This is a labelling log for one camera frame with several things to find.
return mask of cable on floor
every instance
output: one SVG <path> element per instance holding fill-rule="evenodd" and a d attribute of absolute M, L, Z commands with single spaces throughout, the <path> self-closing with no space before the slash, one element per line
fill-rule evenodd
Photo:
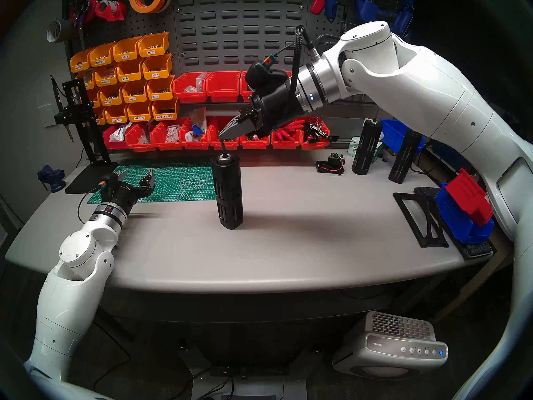
<path fill-rule="evenodd" d="M 126 349 L 124 347 L 121 346 L 121 344 L 115 340 L 113 338 L 113 336 L 111 334 L 109 334 L 104 328 L 102 328 L 102 326 L 100 326 L 99 324 L 97 323 L 94 323 L 94 325 L 96 325 L 100 330 L 102 330 L 103 332 L 105 332 L 107 334 L 107 336 L 124 352 L 124 354 L 126 354 L 128 356 L 128 359 L 126 361 L 123 361 L 117 365 L 114 365 L 113 367 L 111 367 L 108 371 L 106 371 L 101 377 L 99 377 L 93 384 L 93 391 L 96 391 L 96 385 L 100 382 L 100 380 L 102 380 L 105 376 L 107 376 L 109 373 L 111 373 L 112 371 L 116 370 L 117 368 L 119 368 L 121 365 L 124 365 L 126 363 L 129 363 L 132 359 L 131 355 L 129 354 L 129 352 L 126 351 Z"/>

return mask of blue storage bin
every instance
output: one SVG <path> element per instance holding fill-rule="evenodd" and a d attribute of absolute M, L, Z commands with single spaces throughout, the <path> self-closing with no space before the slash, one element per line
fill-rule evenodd
<path fill-rule="evenodd" d="M 383 134 L 385 135 L 383 138 L 383 143 L 394 150 L 394 153 L 398 153 L 400 151 L 405 132 L 407 132 L 407 126 L 405 126 L 405 124 L 399 120 L 381 119 L 381 124 L 383 125 Z M 424 137 L 422 137 L 420 145 L 418 145 L 418 149 L 416 149 L 417 154 L 420 153 L 423 147 Z"/>
<path fill-rule="evenodd" d="M 472 222 L 468 214 L 463 211 L 455 199 L 451 197 L 444 186 L 437 195 L 440 215 L 448 224 L 451 233 L 463 244 L 479 244 L 489 237 L 494 228 L 494 220 L 490 219 L 485 225 L 479 226 Z"/>

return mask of wall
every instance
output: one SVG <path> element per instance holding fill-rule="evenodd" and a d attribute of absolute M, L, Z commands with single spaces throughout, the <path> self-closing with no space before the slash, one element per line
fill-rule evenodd
<path fill-rule="evenodd" d="M 44 128 L 37 108 L 55 107 L 50 74 L 70 79 L 65 47 L 46 40 L 48 24 L 61 17 L 61 0 L 35 0 L 13 24 L 0 47 L 0 195 L 24 222 L 50 192 L 37 180 L 46 164 L 72 172 L 82 151 L 63 126 Z"/>

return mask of gray table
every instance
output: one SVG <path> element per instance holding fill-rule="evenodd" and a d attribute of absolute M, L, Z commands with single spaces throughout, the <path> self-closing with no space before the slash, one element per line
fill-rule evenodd
<path fill-rule="evenodd" d="M 236 230 L 220 225 L 215 201 L 138 203 L 113 251 L 108 284 L 174 293 L 314 291 L 467 265 L 448 237 L 450 248 L 420 248 L 392 197 L 433 186 L 427 176 L 411 173 L 402 185 L 390 182 L 392 159 L 377 161 L 366 176 L 350 167 L 349 157 L 342 176 L 312 166 L 243 167 L 244 223 Z M 18 234 L 7 260 L 49 271 L 62 241 L 81 228 L 81 197 L 65 190 L 51 194 Z M 82 219 L 94 208 L 82 204 Z"/>

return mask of red tape dispenser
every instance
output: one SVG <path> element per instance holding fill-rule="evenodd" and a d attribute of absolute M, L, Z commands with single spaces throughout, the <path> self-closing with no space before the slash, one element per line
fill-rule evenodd
<path fill-rule="evenodd" d="M 127 6 L 121 1 L 102 0 L 96 5 L 96 16 L 106 21 L 123 21 Z"/>

